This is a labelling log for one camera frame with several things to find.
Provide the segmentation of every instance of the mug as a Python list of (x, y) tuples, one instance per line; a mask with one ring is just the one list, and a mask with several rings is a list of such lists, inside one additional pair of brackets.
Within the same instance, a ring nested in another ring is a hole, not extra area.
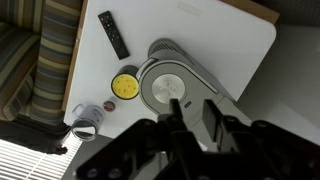
[(83, 141), (94, 140), (104, 120), (103, 110), (99, 106), (79, 104), (72, 113), (78, 118), (71, 126), (73, 135)]

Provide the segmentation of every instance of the yellow round container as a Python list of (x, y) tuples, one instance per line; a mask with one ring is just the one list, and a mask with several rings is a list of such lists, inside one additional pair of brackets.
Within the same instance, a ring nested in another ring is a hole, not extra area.
[(136, 97), (139, 93), (139, 83), (135, 78), (138, 68), (133, 67), (123, 67), (112, 80), (112, 92), (120, 99), (129, 100)]

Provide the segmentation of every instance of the white table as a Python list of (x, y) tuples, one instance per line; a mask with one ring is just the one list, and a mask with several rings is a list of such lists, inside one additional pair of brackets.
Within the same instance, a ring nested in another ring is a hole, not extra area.
[[(110, 10), (130, 52), (119, 61), (97, 15)], [(79, 103), (101, 106), (114, 98), (110, 84), (124, 65), (139, 67), (153, 41), (174, 40), (238, 100), (275, 39), (274, 26), (215, 0), (90, 0), (64, 122), (72, 125)], [(156, 120), (140, 97), (115, 100), (99, 134), (111, 138), (140, 118)]]

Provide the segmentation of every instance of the striped cushion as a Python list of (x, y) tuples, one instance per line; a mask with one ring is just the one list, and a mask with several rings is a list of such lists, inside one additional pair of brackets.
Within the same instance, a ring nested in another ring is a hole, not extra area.
[(29, 99), (40, 37), (0, 22), (0, 119), (13, 120)]
[(47, 0), (30, 118), (57, 125), (80, 19), (82, 0)]
[(40, 34), (43, 0), (1, 0), (0, 20)]

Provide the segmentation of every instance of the remote control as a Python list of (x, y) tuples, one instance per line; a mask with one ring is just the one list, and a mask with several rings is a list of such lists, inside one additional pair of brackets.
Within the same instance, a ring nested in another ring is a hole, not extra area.
[(109, 11), (98, 15), (99, 20), (107, 33), (107, 36), (116, 51), (119, 60), (129, 56), (129, 52), (120, 36), (119, 30)]

